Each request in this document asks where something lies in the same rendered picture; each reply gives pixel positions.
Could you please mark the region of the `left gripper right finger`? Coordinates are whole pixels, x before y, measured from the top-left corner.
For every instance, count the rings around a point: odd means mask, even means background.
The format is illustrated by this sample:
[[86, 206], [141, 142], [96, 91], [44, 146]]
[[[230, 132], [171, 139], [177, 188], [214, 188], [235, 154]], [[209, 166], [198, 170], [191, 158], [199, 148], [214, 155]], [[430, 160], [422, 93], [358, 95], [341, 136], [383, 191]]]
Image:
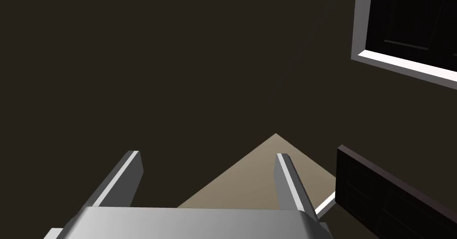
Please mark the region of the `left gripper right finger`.
[[315, 208], [288, 154], [278, 153], [275, 156], [274, 184], [281, 210], [299, 210], [310, 218], [317, 218]]

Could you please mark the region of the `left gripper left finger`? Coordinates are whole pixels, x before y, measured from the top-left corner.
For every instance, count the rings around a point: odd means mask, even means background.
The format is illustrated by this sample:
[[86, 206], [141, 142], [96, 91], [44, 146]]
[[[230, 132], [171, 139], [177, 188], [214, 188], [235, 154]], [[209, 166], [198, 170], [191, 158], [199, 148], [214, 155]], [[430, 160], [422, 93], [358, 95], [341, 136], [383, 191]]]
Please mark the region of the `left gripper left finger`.
[[128, 151], [86, 201], [85, 207], [130, 207], [143, 176], [139, 151]]

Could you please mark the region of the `dark door leaf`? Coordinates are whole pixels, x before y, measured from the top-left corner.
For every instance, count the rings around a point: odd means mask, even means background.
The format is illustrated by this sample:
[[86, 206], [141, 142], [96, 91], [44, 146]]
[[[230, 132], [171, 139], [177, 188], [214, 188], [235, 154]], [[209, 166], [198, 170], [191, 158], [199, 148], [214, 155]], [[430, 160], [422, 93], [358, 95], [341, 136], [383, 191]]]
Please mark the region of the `dark door leaf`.
[[335, 200], [379, 239], [457, 239], [457, 214], [343, 145]]

